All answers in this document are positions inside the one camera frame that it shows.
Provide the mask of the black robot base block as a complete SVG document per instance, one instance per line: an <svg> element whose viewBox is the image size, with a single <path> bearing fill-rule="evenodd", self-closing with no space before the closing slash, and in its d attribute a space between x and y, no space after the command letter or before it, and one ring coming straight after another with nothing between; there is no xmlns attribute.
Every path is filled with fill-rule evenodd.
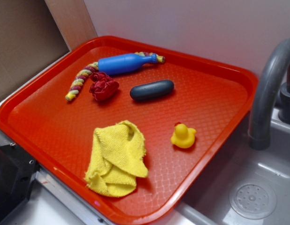
<svg viewBox="0 0 290 225"><path fill-rule="evenodd" d="M21 146L0 146L0 225L30 200L37 168Z"/></svg>

